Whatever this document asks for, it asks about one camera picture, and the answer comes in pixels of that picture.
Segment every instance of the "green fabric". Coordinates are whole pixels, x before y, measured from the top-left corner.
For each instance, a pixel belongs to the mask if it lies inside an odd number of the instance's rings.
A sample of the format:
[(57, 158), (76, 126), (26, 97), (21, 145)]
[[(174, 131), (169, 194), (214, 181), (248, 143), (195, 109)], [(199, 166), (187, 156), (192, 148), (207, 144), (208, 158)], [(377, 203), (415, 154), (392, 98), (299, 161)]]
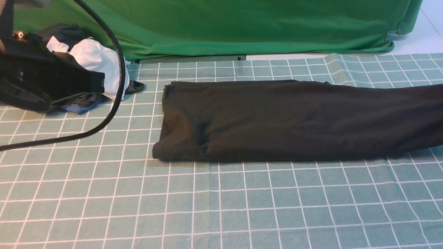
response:
[[(85, 0), (128, 60), (164, 55), (365, 53), (393, 49), (388, 31), (410, 31), (421, 0)], [(72, 0), (16, 11), (16, 29), (77, 23), (107, 47), (101, 28)]]

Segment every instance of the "white garment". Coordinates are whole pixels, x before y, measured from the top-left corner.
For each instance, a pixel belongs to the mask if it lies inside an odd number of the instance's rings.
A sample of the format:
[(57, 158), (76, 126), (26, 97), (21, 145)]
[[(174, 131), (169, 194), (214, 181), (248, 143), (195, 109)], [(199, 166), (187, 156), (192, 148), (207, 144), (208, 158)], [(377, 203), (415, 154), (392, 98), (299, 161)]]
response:
[[(50, 51), (66, 53), (69, 46), (59, 42), (55, 37), (51, 37), (47, 46)], [(84, 39), (74, 45), (69, 52), (78, 64), (90, 71), (100, 72), (105, 74), (105, 93), (104, 95), (112, 100), (116, 99), (118, 85), (120, 82), (120, 66), (118, 62), (117, 52), (104, 47), (98, 41), (93, 39)], [(129, 73), (125, 69), (126, 80), (124, 82), (124, 89), (129, 86)]]

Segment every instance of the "grid mat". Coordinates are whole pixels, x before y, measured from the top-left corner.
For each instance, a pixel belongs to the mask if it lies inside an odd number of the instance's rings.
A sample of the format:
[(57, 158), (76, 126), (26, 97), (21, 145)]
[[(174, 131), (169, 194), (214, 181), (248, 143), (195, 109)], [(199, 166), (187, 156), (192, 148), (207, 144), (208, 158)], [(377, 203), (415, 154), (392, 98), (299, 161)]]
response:
[[(98, 134), (0, 154), (0, 249), (442, 249), (443, 147), (331, 163), (162, 163), (150, 150), (173, 80), (443, 83), (443, 54), (130, 65), (146, 84)], [(93, 128), (0, 107), (3, 144)]]

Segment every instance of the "folded black garment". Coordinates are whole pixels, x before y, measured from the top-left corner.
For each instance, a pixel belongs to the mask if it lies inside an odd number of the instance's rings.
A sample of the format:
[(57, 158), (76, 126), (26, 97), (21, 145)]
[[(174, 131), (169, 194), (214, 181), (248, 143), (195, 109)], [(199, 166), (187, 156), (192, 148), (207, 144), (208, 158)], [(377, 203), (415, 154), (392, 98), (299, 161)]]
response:
[(360, 160), (443, 144), (443, 85), (172, 82), (163, 113), (160, 160)]

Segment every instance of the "black cord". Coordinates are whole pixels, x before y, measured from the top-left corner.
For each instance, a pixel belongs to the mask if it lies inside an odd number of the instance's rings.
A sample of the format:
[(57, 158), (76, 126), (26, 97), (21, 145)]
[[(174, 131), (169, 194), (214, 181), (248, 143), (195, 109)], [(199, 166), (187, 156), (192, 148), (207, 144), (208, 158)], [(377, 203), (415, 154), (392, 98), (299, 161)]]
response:
[(74, 0), (83, 10), (85, 10), (99, 25), (103, 30), (106, 32), (108, 37), (111, 39), (118, 55), (118, 61), (119, 61), (119, 68), (120, 68), (120, 83), (117, 90), (117, 96), (114, 101), (114, 104), (112, 105), (111, 111), (106, 116), (106, 118), (94, 129), (91, 129), (87, 132), (71, 135), (71, 136), (63, 136), (63, 137), (57, 137), (57, 138), (50, 138), (50, 139), (43, 139), (43, 140), (37, 140), (37, 141), (29, 141), (29, 142), (23, 142), (23, 143), (17, 143), (17, 144), (8, 144), (8, 145), (2, 145), (0, 146), (0, 152), (1, 151), (7, 151), (12, 149), (19, 149), (19, 148), (26, 148), (31, 146), (38, 146), (38, 145), (46, 145), (46, 144), (55, 144), (55, 143), (62, 143), (72, 140), (78, 140), (85, 137), (89, 137), (91, 135), (94, 135), (95, 133), (102, 130), (109, 122), (114, 118), (115, 114), (117, 113), (118, 107), (120, 106), (121, 98), (123, 96), (124, 92), (124, 82), (126, 80), (126, 65), (124, 63), (124, 57), (123, 52), (121, 50), (120, 44), (117, 41), (117, 38), (112, 33), (111, 29), (105, 24), (105, 22), (88, 6), (86, 5), (83, 0)]

